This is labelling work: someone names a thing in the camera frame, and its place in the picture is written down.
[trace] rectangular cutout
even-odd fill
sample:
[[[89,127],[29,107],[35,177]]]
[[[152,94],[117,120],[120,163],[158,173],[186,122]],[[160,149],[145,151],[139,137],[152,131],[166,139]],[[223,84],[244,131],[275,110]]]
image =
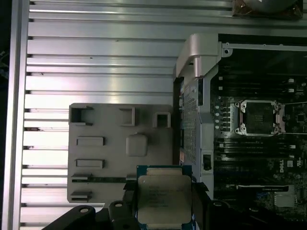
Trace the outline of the rectangular cutout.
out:
[[[154,128],[170,128],[171,127],[171,114],[169,112],[158,112],[153,117]]]
[[[81,181],[87,181],[91,177],[91,174],[74,174],[72,175],[72,180],[81,180]]]
[[[77,146],[99,147],[105,145],[104,137],[78,137]]]
[[[69,124],[74,124],[78,126],[92,126],[92,122],[86,121],[85,113],[87,111],[93,110],[92,107],[84,106],[84,107],[70,107],[69,109]]]
[[[71,194],[72,201],[88,202],[91,199],[92,192],[75,191]]]
[[[76,167],[103,169],[104,160],[76,160]]]
[[[203,161],[203,169],[204,170],[209,171],[209,170],[212,169],[212,166],[211,166],[211,155],[204,154],[202,156],[202,161]]]
[[[135,108],[120,108],[122,111],[121,126],[135,126]]]
[[[157,115],[157,128],[168,127],[168,118],[166,114],[158,114]]]

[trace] motherboard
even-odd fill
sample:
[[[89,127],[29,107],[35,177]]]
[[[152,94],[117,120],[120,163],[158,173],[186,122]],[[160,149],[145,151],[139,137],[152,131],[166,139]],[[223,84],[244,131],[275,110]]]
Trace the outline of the motherboard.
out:
[[[211,114],[214,198],[307,221],[307,78],[219,73]]]

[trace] screw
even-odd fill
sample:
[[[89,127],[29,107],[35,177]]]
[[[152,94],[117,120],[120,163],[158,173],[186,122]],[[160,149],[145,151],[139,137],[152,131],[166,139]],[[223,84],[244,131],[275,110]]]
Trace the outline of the screw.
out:
[[[259,211],[256,207],[250,207],[249,210],[252,211],[252,212],[258,212]]]
[[[217,207],[221,207],[221,206],[222,206],[222,203],[219,202],[219,201],[215,201],[215,202],[213,203],[213,205],[214,205],[214,206],[217,206]]]
[[[82,209],[80,210],[80,212],[81,212],[81,213],[88,212],[88,209],[87,209],[87,208],[82,208]]]

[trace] metal grille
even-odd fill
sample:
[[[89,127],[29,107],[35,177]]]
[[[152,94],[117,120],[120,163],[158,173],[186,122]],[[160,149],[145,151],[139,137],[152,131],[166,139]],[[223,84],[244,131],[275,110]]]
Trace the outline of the metal grille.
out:
[[[184,96],[184,152],[187,159],[196,164],[196,113],[197,113],[197,100],[193,98],[190,93]]]

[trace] cpu socket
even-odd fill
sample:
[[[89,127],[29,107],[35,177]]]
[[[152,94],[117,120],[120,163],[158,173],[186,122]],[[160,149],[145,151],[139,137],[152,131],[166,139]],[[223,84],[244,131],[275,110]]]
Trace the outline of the cpu socket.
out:
[[[238,124],[235,133],[243,136],[271,137],[285,133],[284,105],[276,101],[244,100],[235,103]]]

